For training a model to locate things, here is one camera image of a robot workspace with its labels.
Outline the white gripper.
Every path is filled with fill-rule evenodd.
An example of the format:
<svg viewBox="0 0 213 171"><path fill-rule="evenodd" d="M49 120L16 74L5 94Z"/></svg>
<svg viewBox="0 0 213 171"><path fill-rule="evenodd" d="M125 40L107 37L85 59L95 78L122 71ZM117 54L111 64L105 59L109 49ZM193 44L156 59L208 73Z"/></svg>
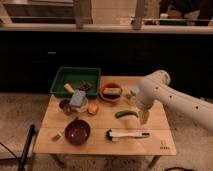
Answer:
<svg viewBox="0 0 213 171"><path fill-rule="evenodd" d="M154 101L147 98L136 98L136 106L141 110L139 111L140 124L146 123L149 118L149 109L152 108Z"/></svg>

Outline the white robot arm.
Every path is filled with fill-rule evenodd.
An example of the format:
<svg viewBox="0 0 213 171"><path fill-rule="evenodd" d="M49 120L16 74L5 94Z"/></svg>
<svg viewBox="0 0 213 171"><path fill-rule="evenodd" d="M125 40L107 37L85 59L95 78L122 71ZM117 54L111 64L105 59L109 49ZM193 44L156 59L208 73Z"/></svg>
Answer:
<svg viewBox="0 0 213 171"><path fill-rule="evenodd" d="M170 76L165 70L157 70L142 77L138 83L136 106L145 112L155 100L195 120L213 132L213 104L169 87Z"/></svg>

